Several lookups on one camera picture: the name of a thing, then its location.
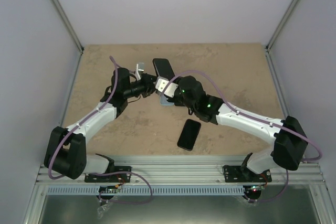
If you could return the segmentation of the light blue phone case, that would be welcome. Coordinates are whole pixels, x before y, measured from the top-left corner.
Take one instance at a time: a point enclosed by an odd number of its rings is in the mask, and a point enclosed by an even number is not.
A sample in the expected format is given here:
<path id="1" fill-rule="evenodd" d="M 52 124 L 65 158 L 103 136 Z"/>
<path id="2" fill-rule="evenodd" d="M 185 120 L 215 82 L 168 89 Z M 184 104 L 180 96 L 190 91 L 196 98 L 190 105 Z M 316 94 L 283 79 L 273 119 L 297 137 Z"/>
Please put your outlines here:
<path id="1" fill-rule="evenodd" d="M 173 106 L 174 102 L 170 100 L 170 97 L 167 97 L 165 95 L 160 96 L 160 105 L 162 106 Z"/>

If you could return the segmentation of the phone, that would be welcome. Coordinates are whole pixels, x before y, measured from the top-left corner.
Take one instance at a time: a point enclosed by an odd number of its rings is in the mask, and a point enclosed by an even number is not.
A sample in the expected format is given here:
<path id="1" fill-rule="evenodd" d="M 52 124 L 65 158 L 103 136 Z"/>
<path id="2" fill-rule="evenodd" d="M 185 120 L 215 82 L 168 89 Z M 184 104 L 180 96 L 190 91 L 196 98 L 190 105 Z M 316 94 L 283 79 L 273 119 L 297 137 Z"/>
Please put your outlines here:
<path id="1" fill-rule="evenodd" d="M 175 73 L 168 59 L 165 58 L 154 58 L 152 60 L 155 73 L 158 77 L 163 77 L 171 80 L 175 77 Z"/>
<path id="2" fill-rule="evenodd" d="M 201 126 L 200 122 L 187 119 L 181 131 L 177 146 L 186 151 L 192 151 Z"/>

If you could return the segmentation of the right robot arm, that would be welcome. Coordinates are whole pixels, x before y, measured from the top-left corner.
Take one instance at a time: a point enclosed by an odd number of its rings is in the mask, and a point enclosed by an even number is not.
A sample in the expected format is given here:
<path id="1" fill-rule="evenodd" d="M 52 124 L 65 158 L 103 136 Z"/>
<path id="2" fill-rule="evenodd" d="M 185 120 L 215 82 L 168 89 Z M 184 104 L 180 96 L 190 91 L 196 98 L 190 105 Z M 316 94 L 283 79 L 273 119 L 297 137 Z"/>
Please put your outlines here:
<path id="1" fill-rule="evenodd" d="M 233 173 L 245 182 L 257 180 L 271 168 L 297 170 L 307 148 L 306 136 L 294 117 L 284 120 L 267 118 L 242 110 L 221 98 L 206 94 L 202 84 L 192 76 L 178 78 L 177 83 L 158 78 L 156 89 L 177 105 L 188 108 L 203 122 L 236 128 L 269 144 L 257 153 L 249 153 Z"/>

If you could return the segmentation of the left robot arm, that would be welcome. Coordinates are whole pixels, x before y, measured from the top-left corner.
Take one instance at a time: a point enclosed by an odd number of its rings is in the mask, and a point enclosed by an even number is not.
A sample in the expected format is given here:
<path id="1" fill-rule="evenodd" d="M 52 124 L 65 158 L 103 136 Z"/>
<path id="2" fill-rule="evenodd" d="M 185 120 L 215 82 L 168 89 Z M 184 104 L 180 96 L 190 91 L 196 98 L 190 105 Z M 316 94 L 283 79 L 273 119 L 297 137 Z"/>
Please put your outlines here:
<path id="1" fill-rule="evenodd" d="M 146 98 L 155 92 L 157 77 L 143 73 L 131 81 L 133 76 L 126 68 L 113 72 L 108 86 L 97 106 L 78 122 L 68 127 L 55 127 L 50 135 L 44 166 L 51 179 L 76 179 L 82 174 L 97 174 L 104 182 L 114 178 L 112 159 L 102 154 L 87 154 L 87 144 L 105 125 L 117 119 L 128 105 L 129 98 Z"/>

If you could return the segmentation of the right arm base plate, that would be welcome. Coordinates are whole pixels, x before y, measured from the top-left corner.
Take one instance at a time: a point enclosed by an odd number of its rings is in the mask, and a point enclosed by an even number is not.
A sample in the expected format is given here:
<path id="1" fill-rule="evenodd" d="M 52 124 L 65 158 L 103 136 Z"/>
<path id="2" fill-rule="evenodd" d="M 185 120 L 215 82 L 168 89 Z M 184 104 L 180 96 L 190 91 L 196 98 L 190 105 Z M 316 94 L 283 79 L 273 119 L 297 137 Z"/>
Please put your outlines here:
<path id="1" fill-rule="evenodd" d="M 270 170 L 255 174 L 247 168 L 224 165 L 222 173 L 226 183 L 268 183 L 272 182 Z"/>

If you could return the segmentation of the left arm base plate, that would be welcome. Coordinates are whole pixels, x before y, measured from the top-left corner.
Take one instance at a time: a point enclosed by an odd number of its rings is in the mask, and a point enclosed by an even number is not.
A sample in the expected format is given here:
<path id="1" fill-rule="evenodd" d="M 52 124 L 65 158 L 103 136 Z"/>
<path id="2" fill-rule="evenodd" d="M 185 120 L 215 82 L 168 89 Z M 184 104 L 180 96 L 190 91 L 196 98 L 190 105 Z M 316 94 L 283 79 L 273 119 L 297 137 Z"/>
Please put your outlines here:
<path id="1" fill-rule="evenodd" d="M 114 170 L 107 170 L 105 174 L 113 173 L 113 175 L 109 176 L 101 176 L 88 174 L 85 176 L 85 183 L 116 183 L 116 184 L 124 184 L 129 183 L 131 179 L 130 174 L 126 174 L 126 172 L 130 172 L 132 169 L 131 166 L 115 166 Z"/>

